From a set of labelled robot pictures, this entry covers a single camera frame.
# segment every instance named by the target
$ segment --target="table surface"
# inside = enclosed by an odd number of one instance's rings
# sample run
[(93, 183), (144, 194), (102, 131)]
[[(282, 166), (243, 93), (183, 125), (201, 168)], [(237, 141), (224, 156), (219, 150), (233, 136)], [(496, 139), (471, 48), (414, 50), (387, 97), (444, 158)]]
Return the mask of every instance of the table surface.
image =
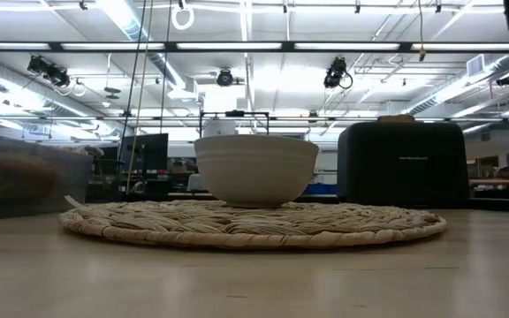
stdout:
[(509, 213), (436, 211), (441, 236), (337, 251), (181, 250), (0, 220), (0, 318), (508, 317)]

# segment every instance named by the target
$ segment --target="hanging ring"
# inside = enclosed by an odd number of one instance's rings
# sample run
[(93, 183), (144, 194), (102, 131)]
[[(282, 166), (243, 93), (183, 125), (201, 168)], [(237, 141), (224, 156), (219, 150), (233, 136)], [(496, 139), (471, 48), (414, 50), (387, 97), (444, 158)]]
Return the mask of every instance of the hanging ring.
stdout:
[[(182, 12), (182, 11), (188, 11), (188, 14), (190, 15), (188, 18), (188, 21), (184, 25), (179, 24), (178, 19), (177, 19), (178, 13)], [(191, 27), (192, 24), (194, 23), (194, 19), (195, 19), (194, 9), (192, 9), (190, 7), (185, 7), (184, 9), (175, 7), (174, 10), (172, 10), (172, 25), (174, 25), (174, 27), (176, 27), (176, 29), (178, 29), (180, 31), (186, 30), (189, 27)]]

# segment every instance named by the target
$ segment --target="wicker trivet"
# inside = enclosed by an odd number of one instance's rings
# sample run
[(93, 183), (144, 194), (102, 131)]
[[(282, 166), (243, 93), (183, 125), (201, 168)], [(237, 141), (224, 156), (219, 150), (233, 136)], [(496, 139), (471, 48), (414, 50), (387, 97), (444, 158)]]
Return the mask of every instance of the wicker trivet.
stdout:
[(447, 224), (427, 211), (349, 203), (280, 209), (232, 208), (221, 201), (72, 204), (76, 208), (60, 215), (65, 228), (147, 245), (333, 248), (424, 238)]

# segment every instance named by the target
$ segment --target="white ceramic bowl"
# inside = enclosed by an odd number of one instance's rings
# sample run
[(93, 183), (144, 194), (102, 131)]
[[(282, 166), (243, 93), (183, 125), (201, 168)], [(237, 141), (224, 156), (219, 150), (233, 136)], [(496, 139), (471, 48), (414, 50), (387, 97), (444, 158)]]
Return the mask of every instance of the white ceramic bowl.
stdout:
[(242, 208), (277, 208), (300, 196), (319, 150), (304, 140), (260, 135), (201, 138), (194, 148), (206, 189)]

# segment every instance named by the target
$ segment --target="computer monitor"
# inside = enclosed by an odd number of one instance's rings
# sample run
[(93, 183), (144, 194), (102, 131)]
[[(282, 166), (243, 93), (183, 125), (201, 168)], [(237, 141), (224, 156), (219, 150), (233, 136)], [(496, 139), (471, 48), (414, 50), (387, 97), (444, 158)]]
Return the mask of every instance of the computer monitor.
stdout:
[[(129, 171), (134, 137), (123, 138), (121, 149), (122, 171)], [(137, 136), (134, 143), (134, 158), (132, 170), (167, 170), (168, 168), (168, 133)]]

